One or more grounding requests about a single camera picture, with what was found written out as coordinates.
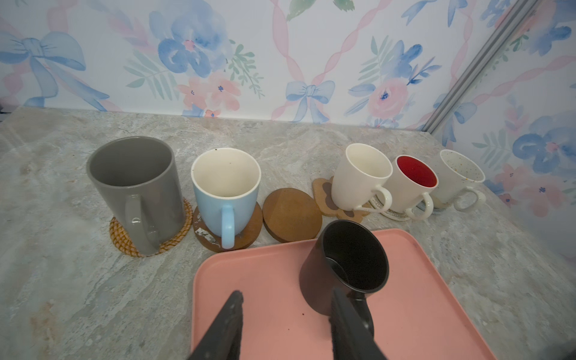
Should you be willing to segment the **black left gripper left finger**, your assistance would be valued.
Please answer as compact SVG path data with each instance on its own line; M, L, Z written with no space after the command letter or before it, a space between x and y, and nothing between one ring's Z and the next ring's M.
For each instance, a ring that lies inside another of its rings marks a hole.
M242 345L244 298L233 291L187 360L239 360Z

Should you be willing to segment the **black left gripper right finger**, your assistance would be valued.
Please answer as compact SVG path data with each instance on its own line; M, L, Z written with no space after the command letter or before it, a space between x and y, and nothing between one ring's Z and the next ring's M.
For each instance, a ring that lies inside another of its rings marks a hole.
M374 336L364 327L361 317L338 288L332 290L329 322L333 359L386 360Z

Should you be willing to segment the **black ceramic mug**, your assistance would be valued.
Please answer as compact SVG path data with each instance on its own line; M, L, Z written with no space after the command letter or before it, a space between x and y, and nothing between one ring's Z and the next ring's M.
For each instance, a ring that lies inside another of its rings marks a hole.
M378 238L351 220L335 220L322 231L299 273L301 294L317 313L331 313L332 290L342 290L374 333L367 297L380 291L389 278L389 260Z

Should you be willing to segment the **brown wooden coaster white streak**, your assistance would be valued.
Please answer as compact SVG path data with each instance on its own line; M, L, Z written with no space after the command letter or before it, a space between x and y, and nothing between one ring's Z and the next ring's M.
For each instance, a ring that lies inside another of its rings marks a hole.
M263 227L263 212L260 204L257 203L247 226L235 236L235 244L231 249L224 249L221 246L221 237L211 232L200 216L200 210L193 211L192 227L194 235L199 243L210 251L216 253L234 251L248 248L252 245L260 234Z

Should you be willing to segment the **multicolour stitched round coaster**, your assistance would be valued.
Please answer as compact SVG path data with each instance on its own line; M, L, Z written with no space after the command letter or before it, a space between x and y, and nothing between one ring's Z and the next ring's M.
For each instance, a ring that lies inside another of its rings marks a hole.
M369 203L371 204L371 206L374 209L381 209L383 207L383 203L380 202L380 200L378 199L377 196L372 197L369 200ZM406 214L405 211L397 212L397 211L393 211L392 209L385 211L382 215L393 220L393 221L400 221L400 222L405 222L405 221L409 221L409 220L413 220L413 221L421 221L422 220L422 216L415 215L413 209L409 210L409 212L412 214L412 217L410 217L408 214Z

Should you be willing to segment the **plain brown wooden coaster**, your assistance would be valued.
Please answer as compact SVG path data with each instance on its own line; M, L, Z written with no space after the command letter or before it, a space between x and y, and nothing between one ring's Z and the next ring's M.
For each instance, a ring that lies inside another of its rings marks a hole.
M323 223L315 200L293 187L271 192L264 201L262 215L268 233L283 243L315 239Z

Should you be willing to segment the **woven rattan round coaster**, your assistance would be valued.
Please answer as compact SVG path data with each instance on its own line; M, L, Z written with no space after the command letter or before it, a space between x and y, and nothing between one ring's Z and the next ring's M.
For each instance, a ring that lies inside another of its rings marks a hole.
M174 248L179 244L184 237L188 234L189 230L192 227L192 220L193 220L193 213L194 210L190 204L190 202L184 198L184 212L185 212L185 222L184 226L181 230L170 240L165 241L160 245L160 249L155 255L162 254L164 252L169 251L170 249ZM146 255L142 255L134 246L133 242L131 241L128 232L124 229L124 227L113 217L109 222L109 237L113 243L113 245L121 251L123 254L126 254L131 257L149 257Z

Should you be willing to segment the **cork paw print coaster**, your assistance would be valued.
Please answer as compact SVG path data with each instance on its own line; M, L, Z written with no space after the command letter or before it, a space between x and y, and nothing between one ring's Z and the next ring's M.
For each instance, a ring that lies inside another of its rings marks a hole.
M361 223L363 218L369 215L367 211L344 211L338 208L332 199L332 180L327 178L317 178L312 182L313 198L321 213L327 217L340 220L355 221Z

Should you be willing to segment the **cream mug blue handle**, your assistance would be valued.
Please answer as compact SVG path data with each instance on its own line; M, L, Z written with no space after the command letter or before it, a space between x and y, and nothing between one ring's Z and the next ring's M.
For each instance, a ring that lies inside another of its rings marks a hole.
M223 249L233 248L257 204L260 165L245 151L214 148L193 162L190 175L202 220Z

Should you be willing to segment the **white mug red interior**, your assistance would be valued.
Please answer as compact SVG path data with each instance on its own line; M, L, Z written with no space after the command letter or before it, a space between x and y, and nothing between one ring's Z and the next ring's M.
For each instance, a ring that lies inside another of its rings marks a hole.
M392 197L389 209L395 212L405 211L412 217L420 215L422 221L429 218L434 210L431 192L438 186L436 173L416 157L402 154L392 162L393 173L384 184Z

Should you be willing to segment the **cream ceramic mug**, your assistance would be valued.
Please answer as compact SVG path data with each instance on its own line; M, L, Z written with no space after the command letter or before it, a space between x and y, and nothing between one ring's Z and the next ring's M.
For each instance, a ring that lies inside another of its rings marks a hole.
M334 174L331 198L344 211L384 213L393 202L384 188L392 174L392 163L381 151L363 143L350 144ZM383 196L382 208L365 208L375 194Z

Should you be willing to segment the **grey ceramic mug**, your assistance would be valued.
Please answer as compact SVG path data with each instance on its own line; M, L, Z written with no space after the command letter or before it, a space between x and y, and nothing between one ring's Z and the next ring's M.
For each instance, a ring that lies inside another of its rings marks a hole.
M175 155L164 141L115 139L91 154L86 172L142 255L158 253L185 225Z

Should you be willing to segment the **white speckled mug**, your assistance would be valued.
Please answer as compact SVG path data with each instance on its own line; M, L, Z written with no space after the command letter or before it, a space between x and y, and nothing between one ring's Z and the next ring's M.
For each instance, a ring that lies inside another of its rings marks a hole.
M454 206L457 211L468 213L485 204L485 194L476 189L485 180L485 174L474 161L456 151L443 149L430 166L439 182L430 193L436 212ZM475 202L468 207L458 205L457 199L466 193L474 194Z

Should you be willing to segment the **pink rectangular tray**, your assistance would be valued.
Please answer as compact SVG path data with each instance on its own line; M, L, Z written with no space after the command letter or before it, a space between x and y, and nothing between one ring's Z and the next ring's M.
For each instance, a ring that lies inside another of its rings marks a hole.
M492 359L493 353L419 243L401 229L375 233L390 275L367 303L375 343L389 359ZM242 359L331 359L329 319L304 300L299 272L313 242L210 256L193 282L191 343L197 345L234 291L244 301Z

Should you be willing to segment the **aluminium right corner post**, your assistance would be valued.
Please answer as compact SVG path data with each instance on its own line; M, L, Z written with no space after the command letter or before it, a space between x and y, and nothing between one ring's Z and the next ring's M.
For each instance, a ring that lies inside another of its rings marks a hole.
M486 43L475 54L462 75L453 76L450 90L439 98L435 110L425 114L415 125L415 129L428 133L435 131L539 5L538 0L513 1L501 15L495 16L494 30Z

